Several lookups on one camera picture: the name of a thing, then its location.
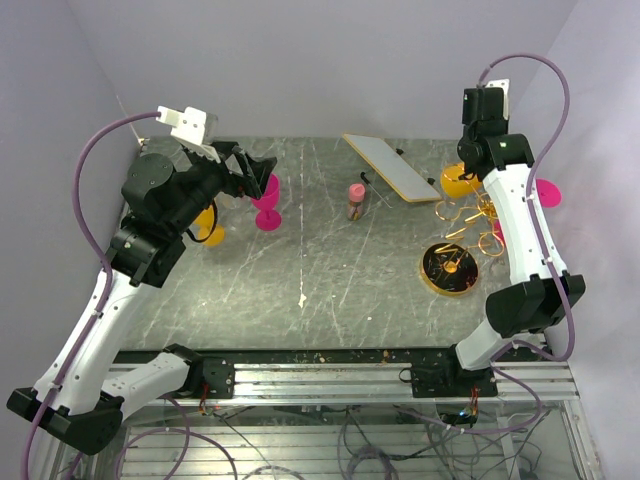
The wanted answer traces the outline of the orange wine glass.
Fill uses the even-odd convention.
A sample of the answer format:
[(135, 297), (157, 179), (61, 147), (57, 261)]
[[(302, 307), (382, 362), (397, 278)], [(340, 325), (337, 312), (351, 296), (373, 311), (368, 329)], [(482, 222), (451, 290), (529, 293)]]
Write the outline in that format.
[(440, 175), (440, 184), (446, 196), (451, 199), (458, 199), (479, 193), (483, 189), (482, 182), (476, 177), (461, 179), (463, 174), (463, 162), (448, 165), (443, 169)]
[(217, 207), (210, 206), (203, 211), (193, 222), (191, 233), (194, 241), (207, 247), (214, 247), (223, 242), (225, 230), (218, 224)]

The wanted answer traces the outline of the clear wine glass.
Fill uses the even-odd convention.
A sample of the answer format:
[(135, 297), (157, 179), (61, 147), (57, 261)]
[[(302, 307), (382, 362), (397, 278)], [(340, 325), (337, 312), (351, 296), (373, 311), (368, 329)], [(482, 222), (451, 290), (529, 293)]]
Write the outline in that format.
[(225, 193), (220, 193), (217, 196), (217, 202), (227, 210), (237, 210), (245, 204), (243, 197), (233, 197)]

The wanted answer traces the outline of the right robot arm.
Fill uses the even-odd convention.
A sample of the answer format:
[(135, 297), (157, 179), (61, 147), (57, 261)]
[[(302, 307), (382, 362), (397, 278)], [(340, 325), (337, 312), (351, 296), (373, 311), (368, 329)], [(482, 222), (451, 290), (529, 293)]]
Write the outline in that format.
[(416, 398), (485, 392), (490, 367), (508, 349), (567, 319), (586, 291), (555, 248), (535, 185), (527, 138), (508, 131), (506, 80), (465, 90), (457, 153), (464, 179), (481, 181), (493, 203), (510, 268), (510, 284), (490, 294), (485, 318), (441, 359), (401, 371)]

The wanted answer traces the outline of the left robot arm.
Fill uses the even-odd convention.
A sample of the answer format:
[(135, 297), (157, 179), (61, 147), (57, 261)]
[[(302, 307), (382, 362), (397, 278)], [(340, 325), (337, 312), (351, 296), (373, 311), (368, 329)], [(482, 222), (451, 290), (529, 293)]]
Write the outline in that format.
[(219, 159), (185, 148), (191, 163), (185, 171), (159, 153), (134, 160), (121, 189), (129, 211), (81, 319), (45, 375), (7, 401), (9, 410), (81, 453), (102, 451), (122, 422), (150, 401), (192, 397), (203, 387), (202, 357), (178, 344), (120, 377), (107, 374), (131, 321), (184, 253), (196, 218), (219, 193), (259, 199), (266, 192), (276, 158), (252, 158), (233, 141), (212, 148)]

